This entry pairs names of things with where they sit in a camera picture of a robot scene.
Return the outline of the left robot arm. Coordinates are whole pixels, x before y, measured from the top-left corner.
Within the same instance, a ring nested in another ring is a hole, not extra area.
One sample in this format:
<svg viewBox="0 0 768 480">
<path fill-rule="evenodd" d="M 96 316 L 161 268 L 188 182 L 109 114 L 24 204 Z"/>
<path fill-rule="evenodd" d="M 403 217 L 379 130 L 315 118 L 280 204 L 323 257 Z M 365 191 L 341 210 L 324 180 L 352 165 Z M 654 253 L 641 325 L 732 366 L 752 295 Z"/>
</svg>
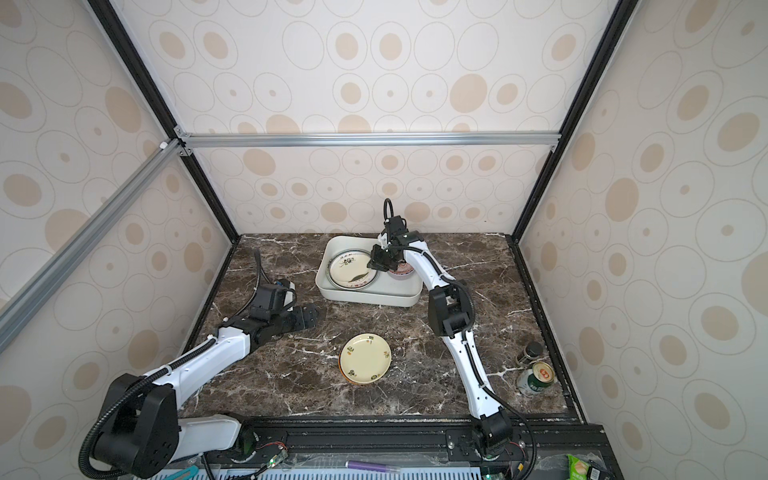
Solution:
<svg viewBox="0 0 768 480">
<path fill-rule="evenodd" d="M 109 386 L 98 418 L 78 453 L 89 479 L 146 479 L 168 464 L 211 451 L 247 458 L 256 438 L 236 415 L 180 418 L 179 408 L 206 383 L 284 334 L 316 326 L 320 309 L 296 303 L 285 279 L 255 288 L 216 332 L 179 358 L 144 375 L 123 374 Z"/>
</svg>

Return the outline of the cream plate with flower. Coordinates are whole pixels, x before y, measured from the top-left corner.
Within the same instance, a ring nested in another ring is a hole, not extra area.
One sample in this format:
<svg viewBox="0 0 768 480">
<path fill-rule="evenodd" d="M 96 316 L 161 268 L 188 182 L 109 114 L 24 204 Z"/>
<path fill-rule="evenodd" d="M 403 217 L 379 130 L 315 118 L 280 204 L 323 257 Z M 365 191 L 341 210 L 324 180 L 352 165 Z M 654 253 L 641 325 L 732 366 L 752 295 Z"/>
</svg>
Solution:
<svg viewBox="0 0 768 480">
<path fill-rule="evenodd" d="M 330 281 L 340 289 L 366 288 L 378 276 L 378 271 L 368 266 L 370 260 L 368 251 L 356 249 L 343 251 L 330 260 L 327 275 Z"/>
</svg>

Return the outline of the red patterned bowl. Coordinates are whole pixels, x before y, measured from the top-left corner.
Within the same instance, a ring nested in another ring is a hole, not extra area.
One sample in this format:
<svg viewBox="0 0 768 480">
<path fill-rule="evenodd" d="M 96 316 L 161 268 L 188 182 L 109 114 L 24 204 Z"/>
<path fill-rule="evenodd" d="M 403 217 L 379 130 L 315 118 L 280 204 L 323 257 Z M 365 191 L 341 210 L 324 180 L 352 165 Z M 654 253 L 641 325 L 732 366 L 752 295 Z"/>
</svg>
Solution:
<svg viewBox="0 0 768 480">
<path fill-rule="evenodd" d="M 405 280 L 415 273 L 415 269 L 407 262 L 399 262 L 397 267 L 388 271 L 388 275 L 396 280 Z"/>
</svg>

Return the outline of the yellow plate red marks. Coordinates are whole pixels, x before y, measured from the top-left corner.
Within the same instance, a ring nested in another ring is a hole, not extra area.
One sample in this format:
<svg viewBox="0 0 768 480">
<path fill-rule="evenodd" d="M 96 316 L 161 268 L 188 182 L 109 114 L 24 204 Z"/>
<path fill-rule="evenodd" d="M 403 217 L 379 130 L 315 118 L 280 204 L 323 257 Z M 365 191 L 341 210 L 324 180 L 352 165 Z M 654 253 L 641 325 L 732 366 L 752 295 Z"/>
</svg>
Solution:
<svg viewBox="0 0 768 480">
<path fill-rule="evenodd" d="M 391 361 L 392 352 L 387 341 L 379 335 L 363 333 L 343 346 L 338 366 L 349 382 L 366 385 L 381 379 L 389 370 Z"/>
</svg>

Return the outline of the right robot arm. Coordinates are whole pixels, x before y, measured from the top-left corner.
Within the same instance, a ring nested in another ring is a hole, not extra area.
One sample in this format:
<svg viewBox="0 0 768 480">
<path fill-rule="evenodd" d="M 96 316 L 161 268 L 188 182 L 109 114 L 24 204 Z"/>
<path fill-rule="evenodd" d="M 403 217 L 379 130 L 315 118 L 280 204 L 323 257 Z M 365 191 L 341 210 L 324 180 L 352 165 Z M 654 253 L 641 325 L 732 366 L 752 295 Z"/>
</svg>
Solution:
<svg viewBox="0 0 768 480">
<path fill-rule="evenodd" d="M 387 272 L 402 264 L 410 265 L 427 289 L 427 324 L 448 348 L 458 370 L 478 453 L 483 458 L 495 457 L 517 444 L 523 470 L 532 470 L 538 456 L 534 433 L 527 418 L 490 385 L 474 339 L 476 312 L 468 286 L 443 268 L 424 237 L 411 231 L 404 217 L 386 211 L 368 267 Z"/>
</svg>

